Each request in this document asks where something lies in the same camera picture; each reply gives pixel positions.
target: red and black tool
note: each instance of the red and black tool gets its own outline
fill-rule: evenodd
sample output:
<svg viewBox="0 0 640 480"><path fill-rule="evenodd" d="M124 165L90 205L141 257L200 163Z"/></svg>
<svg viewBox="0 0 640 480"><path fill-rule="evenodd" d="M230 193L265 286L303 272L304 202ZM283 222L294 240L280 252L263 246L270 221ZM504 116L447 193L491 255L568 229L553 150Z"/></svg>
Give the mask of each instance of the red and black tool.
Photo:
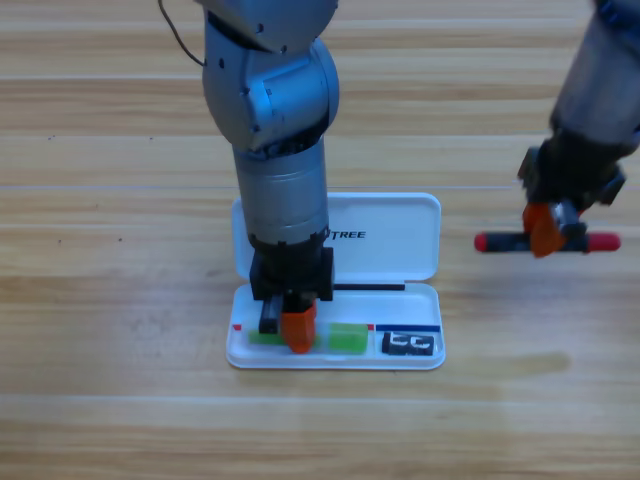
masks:
<svg viewBox="0 0 640 480"><path fill-rule="evenodd" d="M615 252L620 248L620 237L615 233L589 233L567 241L557 252ZM476 235L474 246L480 253L531 252L528 233L484 232Z"/></svg>

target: case lid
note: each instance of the case lid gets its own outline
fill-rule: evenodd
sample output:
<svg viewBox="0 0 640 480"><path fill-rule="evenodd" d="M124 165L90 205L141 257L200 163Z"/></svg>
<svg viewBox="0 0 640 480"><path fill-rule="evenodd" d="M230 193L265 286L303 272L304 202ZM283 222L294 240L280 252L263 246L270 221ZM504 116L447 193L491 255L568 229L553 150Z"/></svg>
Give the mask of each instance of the case lid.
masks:
<svg viewBox="0 0 640 480"><path fill-rule="evenodd" d="M438 269L440 202L426 193L328 194L325 246L334 249L335 283L404 283L431 278ZM249 278L249 243L242 201L232 207L236 270Z"/></svg>

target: blue stripe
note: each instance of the blue stripe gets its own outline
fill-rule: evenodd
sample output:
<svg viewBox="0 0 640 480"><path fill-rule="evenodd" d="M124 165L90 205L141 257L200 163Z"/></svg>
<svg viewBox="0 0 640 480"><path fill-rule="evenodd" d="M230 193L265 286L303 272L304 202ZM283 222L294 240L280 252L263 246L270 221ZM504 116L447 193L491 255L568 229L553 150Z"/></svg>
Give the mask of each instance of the blue stripe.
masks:
<svg viewBox="0 0 640 480"><path fill-rule="evenodd" d="M439 325L376 325L376 332L428 332L440 333Z"/></svg>

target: white plastic case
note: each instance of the white plastic case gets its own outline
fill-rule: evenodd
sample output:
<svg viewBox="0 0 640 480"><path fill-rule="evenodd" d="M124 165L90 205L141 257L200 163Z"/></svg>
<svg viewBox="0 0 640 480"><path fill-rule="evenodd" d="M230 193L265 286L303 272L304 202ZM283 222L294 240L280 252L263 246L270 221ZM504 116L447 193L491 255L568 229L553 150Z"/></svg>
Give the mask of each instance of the white plastic case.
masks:
<svg viewBox="0 0 640 480"><path fill-rule="evenodd" d="M329 193L331 235L325 246L334 249L339 289L333 301L317 302L316 328L322 340L329 323L365 324L366 351L336 353L320 341L311 352L298 355L283 345L250 343L248 332L258 328L262 302L253 299L247 284L234 296L227 335L229 363L238 368L368 370L430 370L442 365L446 347L438 294L430 285L417 283L438 269L440 222L440 203L429 194ZM232 226L236 270L248 280L253 248L240 199L232 208ZM359 290L349 290L352 285ZM400 340L410 343L416 335L426 336L432 352L383 353L386 332L403 335Z"/></svg>

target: open case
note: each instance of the open case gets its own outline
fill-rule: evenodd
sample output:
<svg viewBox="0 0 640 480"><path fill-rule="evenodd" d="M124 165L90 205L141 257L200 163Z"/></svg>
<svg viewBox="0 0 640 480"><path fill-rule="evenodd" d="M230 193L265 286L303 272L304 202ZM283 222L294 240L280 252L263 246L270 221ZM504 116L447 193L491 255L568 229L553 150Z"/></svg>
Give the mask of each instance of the open case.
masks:
<svg viewBox="0 0 640 480"><path fill-rule="evenodd" d="M227 359L238 368L430 370L445 360L437 271L441 207L424 193L330 193L325 246L334 249L335 292L317 302L312 350L292 353L278 336L256 341L262 303L249 284L235 293ZM236 269L253 258L242 203L232 208Z"/></svg>

